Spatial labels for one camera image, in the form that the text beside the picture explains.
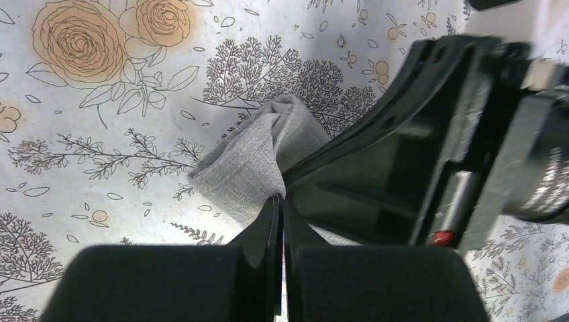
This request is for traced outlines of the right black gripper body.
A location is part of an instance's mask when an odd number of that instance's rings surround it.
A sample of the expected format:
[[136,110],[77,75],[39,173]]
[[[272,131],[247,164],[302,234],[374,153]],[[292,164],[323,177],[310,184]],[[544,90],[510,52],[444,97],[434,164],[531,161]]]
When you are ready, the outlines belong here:
[[459,162],[426,220],[427,243],[479,249],[499,215],[568,223],[568,67],[507,44],[482,61],[492,80]]

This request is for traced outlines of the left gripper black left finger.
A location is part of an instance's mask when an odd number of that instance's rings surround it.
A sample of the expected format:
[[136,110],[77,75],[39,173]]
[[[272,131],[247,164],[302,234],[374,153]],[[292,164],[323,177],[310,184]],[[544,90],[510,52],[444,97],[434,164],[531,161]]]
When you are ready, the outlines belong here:
[[42,321],[273,321],[280,313],[280,198],[222,246],[85,248]]

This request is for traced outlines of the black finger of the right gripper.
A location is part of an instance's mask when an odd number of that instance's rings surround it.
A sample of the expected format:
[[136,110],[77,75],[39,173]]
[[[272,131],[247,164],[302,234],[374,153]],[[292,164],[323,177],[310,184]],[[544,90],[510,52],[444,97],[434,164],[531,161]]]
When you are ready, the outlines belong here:
[[425,244],[482,118],[500,45],[474,36],[415,42],[375,105],[285,172],[288,201],[310,224],[362,244]]

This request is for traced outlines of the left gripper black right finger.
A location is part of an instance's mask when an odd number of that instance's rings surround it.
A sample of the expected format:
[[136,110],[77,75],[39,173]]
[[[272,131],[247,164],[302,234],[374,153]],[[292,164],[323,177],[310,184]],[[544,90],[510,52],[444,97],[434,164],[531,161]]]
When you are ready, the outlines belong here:
[[282,206],[290,321],[488,321],[453,250],[333,246]]

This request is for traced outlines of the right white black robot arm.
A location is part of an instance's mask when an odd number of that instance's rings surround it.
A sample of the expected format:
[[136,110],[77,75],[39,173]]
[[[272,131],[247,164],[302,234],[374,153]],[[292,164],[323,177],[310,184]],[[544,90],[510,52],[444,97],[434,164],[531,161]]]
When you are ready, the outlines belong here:
[[496,219],[568,223],[568,67],[542,60],[567,1],[473,1],[415,42],[354,125],[286,171],[287,228],[361,244],[483,246]]

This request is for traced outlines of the grey cloth napkin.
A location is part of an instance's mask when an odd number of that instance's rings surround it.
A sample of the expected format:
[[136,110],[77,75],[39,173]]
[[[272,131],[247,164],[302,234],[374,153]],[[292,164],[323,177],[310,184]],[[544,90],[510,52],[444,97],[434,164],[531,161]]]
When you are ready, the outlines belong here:
[[188,175],[197,193],[246,228],[270,197],[286,195],[282,172],[330,141],[298,98],[283,95],[261,106]]

